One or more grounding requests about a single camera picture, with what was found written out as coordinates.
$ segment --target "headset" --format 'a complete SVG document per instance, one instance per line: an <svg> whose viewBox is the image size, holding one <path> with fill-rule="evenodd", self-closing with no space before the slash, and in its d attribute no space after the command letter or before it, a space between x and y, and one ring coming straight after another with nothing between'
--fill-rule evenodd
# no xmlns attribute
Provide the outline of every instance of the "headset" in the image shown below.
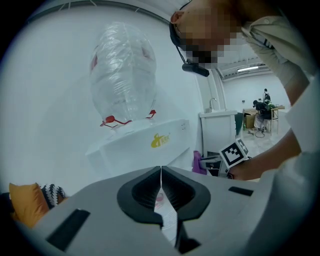
<svg viewBox="0 0 320 256"><path fill-rule="evenodd" d="M180 8L180 10L182 10L187 4L189 4L190 2L186 3L184 6L182 6ZM169 24L169 29L170 29L170 38L171 41L173 42L173 44L175 45L182 61L183 61L183 65L182 65L182 70L186 71L186 72L191 72L191 73L196 73L199 74L201 76L204 77L208 77L209 76L209 71L201 66L199 66L198 63L192 63L192 61L190 59L185 60L185 58L183 57L183 55L181 54L179 47L181 48L181 39L179 38L179 36L176 33L175 30L175 25L172 24L170 22Z"/></svg>

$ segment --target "orange pillow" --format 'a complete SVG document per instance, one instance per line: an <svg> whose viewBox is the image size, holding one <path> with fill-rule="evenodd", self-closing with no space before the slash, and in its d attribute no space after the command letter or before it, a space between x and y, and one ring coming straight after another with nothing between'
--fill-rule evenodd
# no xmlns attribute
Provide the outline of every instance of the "orange pillow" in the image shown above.
<svg viewBox="0 0 320 256"><path fill-rule="evenodd" d="M61 201L61 203L64 202L64 201L66 201L68 198L69 198L69 196L65 197L65 198Z"/></svg>
<svg viewBox="0 0 320 256"><path fill-rule="evenodd" d="M10 183L9 192L16 216L29 228L49 211L44 194L37 183L22 186Z"/></svg>

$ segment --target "clear plastic bag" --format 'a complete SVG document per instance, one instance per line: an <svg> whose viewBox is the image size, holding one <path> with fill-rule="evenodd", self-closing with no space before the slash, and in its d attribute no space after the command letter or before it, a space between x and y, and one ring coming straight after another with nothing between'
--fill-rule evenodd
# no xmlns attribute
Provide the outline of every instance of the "clear plastic bag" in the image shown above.
<svg viewBox="0 0 320 256"><path fill-rule="evenodd" d="M156 68L154 51L140 30L121 22L107 26L90 65L92 100L102 120L146 118L156 97Z"/></svg>

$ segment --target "ceiling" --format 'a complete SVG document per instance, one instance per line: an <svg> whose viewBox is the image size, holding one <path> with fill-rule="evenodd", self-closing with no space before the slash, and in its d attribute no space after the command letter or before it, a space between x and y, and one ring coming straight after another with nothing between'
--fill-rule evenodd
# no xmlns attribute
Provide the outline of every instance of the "ceiling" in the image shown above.
<svg viewBox="0 0 320 256"><path fill-rule="evenodd" d="M171 15L189 0L47 0L30 17L43 16L47 13L72 8L78 5L121 5L139 12L147 12L166 23ZM247 76L271 73L271 71L258 58L254 51L246 44L241 33L231 40L230 45L224 46L224 51L219 52L217 66L215 67L222 80L231 80ZM238 72L238 69L259 66L259 69Z"/></svg>

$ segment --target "cable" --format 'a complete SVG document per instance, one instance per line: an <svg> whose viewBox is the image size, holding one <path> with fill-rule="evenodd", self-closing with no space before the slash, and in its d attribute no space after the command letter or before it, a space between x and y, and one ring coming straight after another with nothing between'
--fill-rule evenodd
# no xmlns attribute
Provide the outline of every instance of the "cable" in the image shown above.
<svg viewBox="0 0 320 256"><path fill-rule="evenodd" d="M183 57L183 55L181 54L181 52L180 52L180 50L179 50L179 48L177 46L176 46L176 49L178 50L178 53L179 53L183 63L186 64L187 62L186 62L185 58Z"/></svg>
<svg viewBox="0 0 320 256"><path fill-rule="evenodd" d="M257 136L257 133L258 132L261 132L261 134L263 135L262 137L259 137L259 136ZM261 131L261 130L258 130L255 134L254 134L254 136L256 136L257 138L264 138L266 135L264 134L264 132L263 131Z"/></svg>

